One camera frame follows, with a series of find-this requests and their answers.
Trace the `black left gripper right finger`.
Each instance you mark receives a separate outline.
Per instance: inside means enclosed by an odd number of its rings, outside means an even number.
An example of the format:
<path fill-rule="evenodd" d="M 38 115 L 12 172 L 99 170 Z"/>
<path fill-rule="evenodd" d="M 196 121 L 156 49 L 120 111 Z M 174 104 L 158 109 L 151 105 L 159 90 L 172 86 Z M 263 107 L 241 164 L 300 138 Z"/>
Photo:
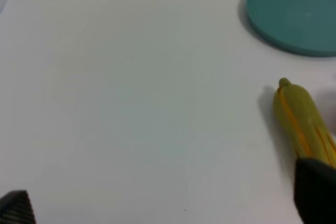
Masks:
<path fill-rule="evenodd" d="M 335 168 L 314 158 L 298 159 L 293 199 L 303 223 L 335 223 Z"/>

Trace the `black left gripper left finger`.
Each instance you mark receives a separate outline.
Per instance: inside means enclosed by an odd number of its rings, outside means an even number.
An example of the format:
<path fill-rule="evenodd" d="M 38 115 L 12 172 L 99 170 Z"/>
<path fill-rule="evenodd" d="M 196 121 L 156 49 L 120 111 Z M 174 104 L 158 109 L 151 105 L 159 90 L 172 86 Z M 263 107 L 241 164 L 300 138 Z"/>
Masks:
<path fill-rule="evenodd" d="M 1 224 L 35 224 L 35 214 L 26 190 L 14 190 L 1 197 Z"/>

